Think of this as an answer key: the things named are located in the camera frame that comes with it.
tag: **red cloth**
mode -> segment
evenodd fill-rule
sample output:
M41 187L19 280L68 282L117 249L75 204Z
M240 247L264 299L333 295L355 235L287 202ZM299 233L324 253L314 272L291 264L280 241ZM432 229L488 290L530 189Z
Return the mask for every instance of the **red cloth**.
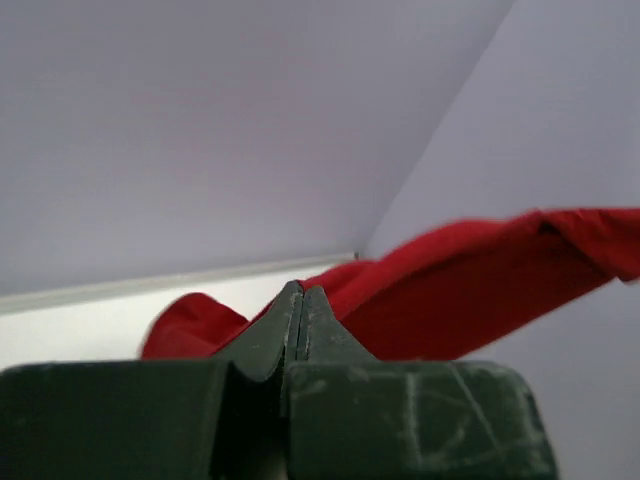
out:
M378 358L450 360L616 277L640 277L640 209L459 221L379 261L354 261L301 283L323 286L337 319ZM210 356L249 325L190 294L159 316L142 357Z

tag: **folded red cloth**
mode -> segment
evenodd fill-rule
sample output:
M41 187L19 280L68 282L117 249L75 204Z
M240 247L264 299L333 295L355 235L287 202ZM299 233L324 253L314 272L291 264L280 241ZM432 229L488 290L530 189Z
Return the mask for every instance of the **folded red cloth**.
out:
M450 360L615 277L640 277L640 209L463 220L301 283L324 287L336 318L378 358ZM204 294L186 295L155 321L142 357L210 356L249 325Z

